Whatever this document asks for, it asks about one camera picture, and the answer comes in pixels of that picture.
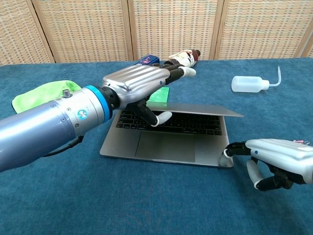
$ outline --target bottle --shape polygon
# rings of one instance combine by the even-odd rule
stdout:
[[[199,50],[183,50],[181,52],[178,52],[174,55],[169,56],[168,60],[164,62],[164,64],[168,65],[176,65],[181,64],[186,67],[193,67],[195,63],[198,61],[200,56]]]
[[[278,66],[278,82],[270,84],[268,80],[263,80],[261,77],[253,76],[234,76],[231,81],[231,89],[234,92],[251,92],[257,93],[261,90],[267,90],[269,87],[276,87],[281,83],[281,73]]]

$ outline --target silver laptop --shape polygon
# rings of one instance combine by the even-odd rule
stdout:
[[[218,105],[147,102],[147,106],[155,114],[173,115],[151,127],[130,111],[116,111],[102,156],[221,167],[221,154],[229,144],[224,117],[243,117]],[[225,167],[233,167],[233,162]]]

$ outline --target blue ring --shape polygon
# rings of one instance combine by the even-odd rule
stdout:
[[[102,109],[103,109],[103,112],[104,112],[104,121],[103,122],[108,121],[109,117],[110,117],[110,110],[109,110],[108,103],[104,99],[104,97],[101,94],[101,92],[97,88],[95,88],[94,86],[91,86],[91,85],[86,86],[85,88],[91,90],[96,95],[96,97],[98,98],[98,100],[101,103],[101,106],[102,106]]]

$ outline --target blue tablecloth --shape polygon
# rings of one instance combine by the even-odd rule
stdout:
[[[104,75],[130,64],[2,66],[0,118],[15,114],[15,96],[41,84],[101,85]],[[277,66],[278,87],[231,91],[235,75],[276,83]],[[225,119],[230,142],[313,142],[313,59],[199,61],[195,69],[195,77],[169,85],[168,101],[219,104],[245,115]],[[312,234],[313,185],[257,191],[246,169],[249,156],[236,156],[232,169],[104,158],[99,150],[111,121],[86,133],[73,149],[0,174],[0,234]]]

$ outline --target black cable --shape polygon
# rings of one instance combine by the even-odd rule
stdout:
[[[43,156],[44,157],[50,157],[50,156],[53,156],[53,155],[56,155],[56,154],[59,154],[59,153],[62,153],[64,152],[65,150],[68,150],[69,148],[73,148],[74,146],[78,145],[79,143],[81,143],[83,141],[83,138],[84,136],[79,136],[77,137],[76,140],[74,140],[72,143],[70,143],[68,146],[62,148],[62,149],[59,149],[57,151],[54,151],[54,152],[51,152],[51,153],[48,153],[46,155]]]

